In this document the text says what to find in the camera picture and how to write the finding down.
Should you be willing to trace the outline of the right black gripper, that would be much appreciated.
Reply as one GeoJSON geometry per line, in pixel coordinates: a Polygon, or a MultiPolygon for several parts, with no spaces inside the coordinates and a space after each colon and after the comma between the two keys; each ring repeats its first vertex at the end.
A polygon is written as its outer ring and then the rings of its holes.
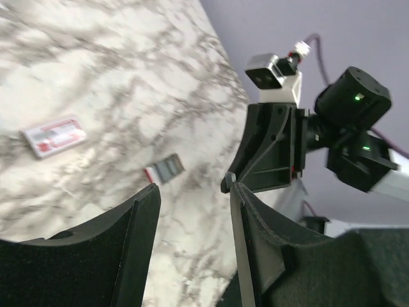
{"type": "Polygon", "coordinates": [[[292,103],[247,108],[241,143],[228,171],[252,192],[281,189],[302,176],[307,153],[308,109],[292,103]]]}

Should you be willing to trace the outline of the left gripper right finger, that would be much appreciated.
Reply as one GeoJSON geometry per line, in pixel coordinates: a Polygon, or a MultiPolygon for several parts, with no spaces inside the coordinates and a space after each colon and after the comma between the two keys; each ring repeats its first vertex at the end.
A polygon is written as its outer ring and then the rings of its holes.
{"type": "Polygon", "coordinates": [[[244,306],[407,306],[408,230],[352,229],[331,238],[230,190],[244,306]]]}

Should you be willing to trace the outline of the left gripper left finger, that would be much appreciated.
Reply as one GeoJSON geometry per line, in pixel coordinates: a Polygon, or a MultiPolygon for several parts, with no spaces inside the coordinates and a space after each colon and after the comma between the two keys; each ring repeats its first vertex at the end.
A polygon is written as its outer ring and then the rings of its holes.
{"type": "Polygon", "coordinates": [[[150,184],[49,239],[1,241],[2,306],[140,306],[160,213],[150,184]]]}

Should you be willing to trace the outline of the staple box with staples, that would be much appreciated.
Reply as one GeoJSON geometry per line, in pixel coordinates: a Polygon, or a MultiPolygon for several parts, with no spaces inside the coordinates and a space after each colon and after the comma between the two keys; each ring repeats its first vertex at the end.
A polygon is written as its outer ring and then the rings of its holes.
{"type": "Polygon", "coordinates": [[[173,153],[168,157],[145,167],[144,172],[150,181],[157,185],[164,185],[185,171],[180,157],[173,153]]]}

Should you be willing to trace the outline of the red white staple box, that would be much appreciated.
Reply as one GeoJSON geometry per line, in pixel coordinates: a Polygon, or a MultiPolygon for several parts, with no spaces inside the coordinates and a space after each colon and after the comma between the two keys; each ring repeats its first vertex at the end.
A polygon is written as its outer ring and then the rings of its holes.
{"type": "Polygon", "coordinates": [[[39,159],[80,145],[87,140],[86,131],[78,117],[66,115],[21,130],[21,134],[39,159]]]}

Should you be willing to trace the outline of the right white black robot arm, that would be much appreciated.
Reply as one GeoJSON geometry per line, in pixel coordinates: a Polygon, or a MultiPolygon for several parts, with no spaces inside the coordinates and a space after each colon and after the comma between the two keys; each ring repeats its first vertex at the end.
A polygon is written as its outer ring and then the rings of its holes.
{"type": "Polygon", "coordinates": [[[317,97],[315,112],[298,107],[302,74],[273,66],[250,68],[260,101],[247,109],[242,142],[222,180],[253,192],[280,189],[301,177],[309,152],[327,148],[327,168],[365,193],[408,199],[408,173],[392,160],[391,146],[369,130],[390,108],[389,91],[350,67],[317,97]]]}

